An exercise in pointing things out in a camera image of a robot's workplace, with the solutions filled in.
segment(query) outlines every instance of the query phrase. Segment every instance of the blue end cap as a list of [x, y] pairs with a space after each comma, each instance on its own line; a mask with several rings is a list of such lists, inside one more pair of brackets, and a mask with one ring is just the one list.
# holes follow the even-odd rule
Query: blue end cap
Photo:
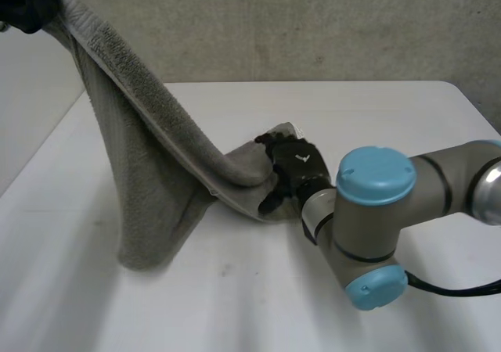
[[360, 147], [348, 153], [337, 172], [337, 191], [363, 206], [388, 205], [407, 196], [416, 169], [404, 154], [385, 147]]
[[488, 139], [487, 142], [491, 142], [494, 145], [501, 147], [501, 141], [496, 141], [495, 139]]
[[357, 309], [371, 311], [396, 300], [406, 286], [407, 274], [402, 266], [393, 264], [360, 276], [344, 290]]

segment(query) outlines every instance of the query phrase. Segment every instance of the black cable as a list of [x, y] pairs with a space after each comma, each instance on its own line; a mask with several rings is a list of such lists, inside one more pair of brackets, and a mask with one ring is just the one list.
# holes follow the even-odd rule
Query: black cable
[[475, 297], [475, 296], [489, 296], [501, 293], [501, 279], [483, 286], [472, 287], [467, 289], [445, 289], [426, 283], [424, 280], [417, 278], [414, 274], [406, 271], [409, 285], [421, 289], [426, 292], [435, 293], [442, 296], [450, 297]]

